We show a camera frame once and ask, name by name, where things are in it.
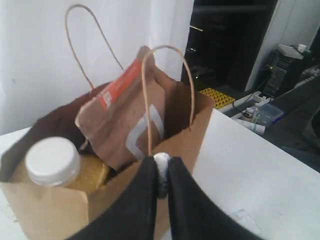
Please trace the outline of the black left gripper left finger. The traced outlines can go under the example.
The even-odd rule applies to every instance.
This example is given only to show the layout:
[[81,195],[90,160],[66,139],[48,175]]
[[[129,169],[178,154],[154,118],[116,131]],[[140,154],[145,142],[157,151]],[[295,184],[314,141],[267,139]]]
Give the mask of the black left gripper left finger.
[[152,240],[158,195],[158,169],[146,157],[127,188],[97,219],[70,240]]

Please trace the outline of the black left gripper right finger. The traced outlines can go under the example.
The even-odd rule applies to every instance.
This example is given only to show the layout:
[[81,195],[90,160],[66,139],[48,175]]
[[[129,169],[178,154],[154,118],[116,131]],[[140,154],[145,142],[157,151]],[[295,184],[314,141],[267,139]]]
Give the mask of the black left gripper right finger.
[[203,192],[180,157],[168,162],[168,209],[173,240],[259,240]]

